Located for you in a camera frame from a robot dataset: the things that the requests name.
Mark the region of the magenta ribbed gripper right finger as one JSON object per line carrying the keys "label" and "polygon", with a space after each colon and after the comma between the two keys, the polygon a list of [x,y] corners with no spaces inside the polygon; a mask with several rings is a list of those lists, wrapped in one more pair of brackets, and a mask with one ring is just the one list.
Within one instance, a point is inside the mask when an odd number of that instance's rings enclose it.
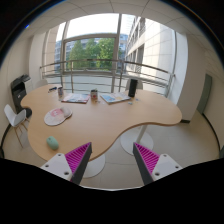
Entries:
{"label": "magenta ribbed gripper right finger", "polygon": [[159,155],[138,143],[133,144],[133,154],[145,185],[182,169],[168,154]]}

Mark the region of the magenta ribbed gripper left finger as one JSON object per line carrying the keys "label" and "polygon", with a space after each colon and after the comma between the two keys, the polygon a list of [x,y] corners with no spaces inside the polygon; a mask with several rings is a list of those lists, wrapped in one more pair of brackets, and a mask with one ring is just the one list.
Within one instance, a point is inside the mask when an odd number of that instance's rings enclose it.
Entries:
{"label": "magenta ribbed gripper left finger", "polygon": [[79,185],[90,155],[92,153],[91,143],[86,143],[72,151],[63,154],[57,153],[41,168],[76,185]]}

